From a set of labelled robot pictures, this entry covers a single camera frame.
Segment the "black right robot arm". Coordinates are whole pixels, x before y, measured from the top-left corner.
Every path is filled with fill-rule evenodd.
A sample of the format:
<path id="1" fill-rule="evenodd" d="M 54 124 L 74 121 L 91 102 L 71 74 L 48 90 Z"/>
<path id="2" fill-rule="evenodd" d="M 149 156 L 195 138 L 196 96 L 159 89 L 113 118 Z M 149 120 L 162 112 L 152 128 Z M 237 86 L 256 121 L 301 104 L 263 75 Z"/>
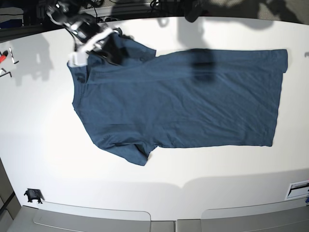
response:
<path id="1" fill-rule="evenodd" d="M 87 13 L 79 13 L 82 0 L 49 0 L 46 14 L 50 20 L 65 28 L 74 39 L 74 50 L 69 55 L 70 67 L 87 65 L 88 56 L 96 55 L 112 65 L 121 65 L 125 53 L 116 45 L 115 37 L 122 36 L 119 28 L 107 23 L 98 24 L 97 19 Z"/>

